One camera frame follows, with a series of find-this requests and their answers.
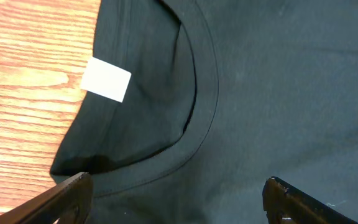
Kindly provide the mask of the black t-shirt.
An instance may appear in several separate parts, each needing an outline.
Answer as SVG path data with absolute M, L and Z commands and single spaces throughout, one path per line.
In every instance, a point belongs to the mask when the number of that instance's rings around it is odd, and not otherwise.
M 89 92 L 50 173 L 93 178 L 89 223 L 266 223 L 277 176 L 358 222 L 358 1 L 102 0 Z

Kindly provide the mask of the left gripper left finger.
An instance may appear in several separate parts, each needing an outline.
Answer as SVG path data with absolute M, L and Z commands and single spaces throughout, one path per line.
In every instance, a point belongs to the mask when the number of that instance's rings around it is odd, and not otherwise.
M 86 172 L 0 215 L 0 224 L 85 223 L 91 211 L 93 181 Z

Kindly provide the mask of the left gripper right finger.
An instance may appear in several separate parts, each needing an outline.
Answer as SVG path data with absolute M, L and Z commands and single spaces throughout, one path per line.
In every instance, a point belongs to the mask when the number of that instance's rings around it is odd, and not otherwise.
M 262 197 L 269 224 L 358 224 L 278 177 L 266 180 Z

